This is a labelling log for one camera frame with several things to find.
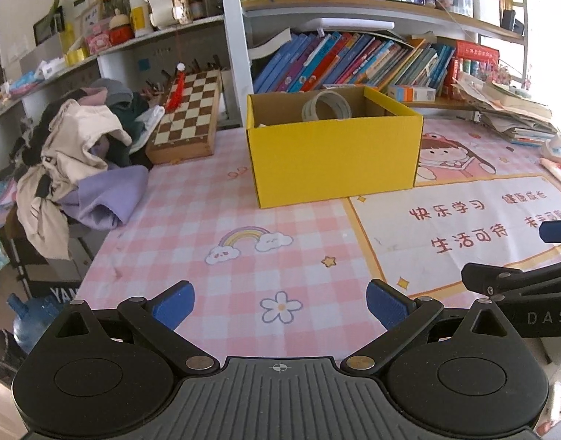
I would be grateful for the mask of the clear packing tape roll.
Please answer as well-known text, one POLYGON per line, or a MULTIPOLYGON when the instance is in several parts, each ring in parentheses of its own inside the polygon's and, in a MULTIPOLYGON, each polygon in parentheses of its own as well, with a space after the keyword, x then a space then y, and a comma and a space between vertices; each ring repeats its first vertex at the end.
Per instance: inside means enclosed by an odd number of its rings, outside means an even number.
POLYGON ((349 119, 353 115, 347 99, 336 91, 320 91, 306 101, 301 109, 303 121, 349 119))

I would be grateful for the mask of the stack of papers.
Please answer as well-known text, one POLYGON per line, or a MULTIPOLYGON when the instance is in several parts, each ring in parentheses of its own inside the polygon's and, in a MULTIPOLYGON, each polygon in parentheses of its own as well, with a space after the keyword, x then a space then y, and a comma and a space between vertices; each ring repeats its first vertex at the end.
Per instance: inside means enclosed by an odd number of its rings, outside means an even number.
POLYGON ((551 110, 516 88, 481 81, 460 73, 453 83, 459 95, 480 113, 480 119, 509 142, 540 149, 541 164, 561 177, 561 131, 551 110))

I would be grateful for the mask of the blue water bottle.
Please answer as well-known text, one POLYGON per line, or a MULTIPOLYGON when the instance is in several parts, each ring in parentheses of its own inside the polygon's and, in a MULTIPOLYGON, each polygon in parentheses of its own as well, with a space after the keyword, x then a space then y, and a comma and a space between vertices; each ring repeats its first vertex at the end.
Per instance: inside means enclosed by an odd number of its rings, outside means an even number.
POLYGON ((23 302, 12 293, 7 303, 16 315, 13 322, 14 339, 25 353, 33 350, 40 337, 63 309, 63 305, 52 295, 30 298, 23 302))

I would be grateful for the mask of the pink checkered tablecloth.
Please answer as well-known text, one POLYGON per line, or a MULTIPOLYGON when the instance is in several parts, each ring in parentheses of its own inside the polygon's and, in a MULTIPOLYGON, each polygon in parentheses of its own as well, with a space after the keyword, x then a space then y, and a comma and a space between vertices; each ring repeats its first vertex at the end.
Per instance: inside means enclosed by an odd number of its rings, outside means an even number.
POLYGON ((430 119, 425 130, 476 153, 486 173, 270 210, 258 207, 244 132, 227 131, 212 157, 151 171, 78 297, 109 309, 187 280, 196 303, 179 333, 211 355, 342 359, 382 333, 365 301, 374 278, 467 307, 474 296, 460 272, 469 262, 561 261, 561 245, 538 235, 543 220, 561 219, 561 185, 537 149, 463 120, 430 119))

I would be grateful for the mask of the pile of clothes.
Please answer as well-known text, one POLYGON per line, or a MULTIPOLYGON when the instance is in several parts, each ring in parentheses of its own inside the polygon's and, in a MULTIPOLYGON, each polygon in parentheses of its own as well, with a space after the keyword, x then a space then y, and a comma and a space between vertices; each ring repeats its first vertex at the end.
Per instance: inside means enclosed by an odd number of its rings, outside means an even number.
POLYGON ((120 81, 99 78, 49 103, 22 152, 17 216, 45 258, 68 260, 70 224, 113 231, 140 204, 149 170, 132 161, 165 108, 120 81))

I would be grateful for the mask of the yellow cardboard box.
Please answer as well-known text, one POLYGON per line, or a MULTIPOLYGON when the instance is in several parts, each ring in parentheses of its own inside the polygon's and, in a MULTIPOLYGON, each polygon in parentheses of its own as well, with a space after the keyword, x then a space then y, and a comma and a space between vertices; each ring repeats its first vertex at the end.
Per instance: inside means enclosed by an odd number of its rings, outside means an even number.
POLYGON ((336 88, 349 119, 303 121, 320 91, 248 97, 248 152, 263 209, 413 188, 424 118, 374 88, 336 88))

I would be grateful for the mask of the wooden chessboard box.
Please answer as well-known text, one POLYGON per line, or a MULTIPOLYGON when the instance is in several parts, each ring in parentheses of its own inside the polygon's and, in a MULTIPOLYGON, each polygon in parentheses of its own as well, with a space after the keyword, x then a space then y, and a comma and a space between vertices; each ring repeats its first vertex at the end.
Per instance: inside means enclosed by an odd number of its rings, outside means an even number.
POLYGON ((186 74, 181 104, 174 112, 165 112, 146 144, 149 160, 161 165, 213 155, 221 93, 219 70, 186 74))

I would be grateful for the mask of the red tassel ornament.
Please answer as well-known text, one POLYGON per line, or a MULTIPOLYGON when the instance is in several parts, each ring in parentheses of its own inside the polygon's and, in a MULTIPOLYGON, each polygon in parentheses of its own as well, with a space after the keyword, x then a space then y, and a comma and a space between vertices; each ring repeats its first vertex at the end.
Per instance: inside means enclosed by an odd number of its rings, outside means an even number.
POLYGON ((182 102, 185 88, 185 69, 186 66, 184 63, 180 62, 177 64, 176 78, 173 81, 171 91, 165 104, 165 112, 167 113, 174 112, 182 102))

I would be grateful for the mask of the orange white toothpaste box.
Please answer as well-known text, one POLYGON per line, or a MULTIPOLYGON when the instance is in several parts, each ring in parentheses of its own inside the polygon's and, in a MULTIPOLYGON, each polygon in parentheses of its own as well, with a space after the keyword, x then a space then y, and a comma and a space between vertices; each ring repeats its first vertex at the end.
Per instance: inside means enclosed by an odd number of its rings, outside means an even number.
POLYGON ((322 84, 322 89, 336 89, 336 88, 376 88, 374 84, 322 84))

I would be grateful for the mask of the row of books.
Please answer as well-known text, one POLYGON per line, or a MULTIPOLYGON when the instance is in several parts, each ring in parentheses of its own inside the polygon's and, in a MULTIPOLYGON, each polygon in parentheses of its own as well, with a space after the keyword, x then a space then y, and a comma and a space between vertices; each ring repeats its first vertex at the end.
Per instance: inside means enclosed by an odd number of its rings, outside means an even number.
POLYGON ((460 73, 490 77, 499 50, 438 37, 434 42, 404 40, 390 32, 294 32, 255 73, 256 94, 320 91, 322 84, 391 84, 430 87, 436 99, 453 97, 460 73))

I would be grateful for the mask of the white shelf unit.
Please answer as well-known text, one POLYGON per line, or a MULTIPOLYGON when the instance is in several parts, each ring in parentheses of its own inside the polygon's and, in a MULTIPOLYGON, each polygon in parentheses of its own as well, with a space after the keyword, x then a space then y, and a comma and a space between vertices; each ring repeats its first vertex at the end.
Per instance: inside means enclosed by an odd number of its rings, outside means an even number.
POLYGON ((520 49, 527 47, 525 37, 490 23, 393 0, 223 0, 220 16, 134 38, 93 59, 102 77, 121 81, 139 91, 148 74, 141 72, 138 63, 150 59, 158 46, 166 46, 173 53, 164 62, 151 64, 156 74, 177 61, 188 63, 193 58, 207 58, 216 50, 224 49, 227 53, 223 56, 223 94, 227 115, 230 123, 243 124, 247 120, 248 95, 254 91, 249 46, 263 43, 287 28, 310 28, 313 21, 320 19, 341 19, 347 31, 353 30, 356 21, 369 20, 377 24, 391 23, 395 33, 401 36, 433 33, 455 40, 479 42, 490 38, 520 49))

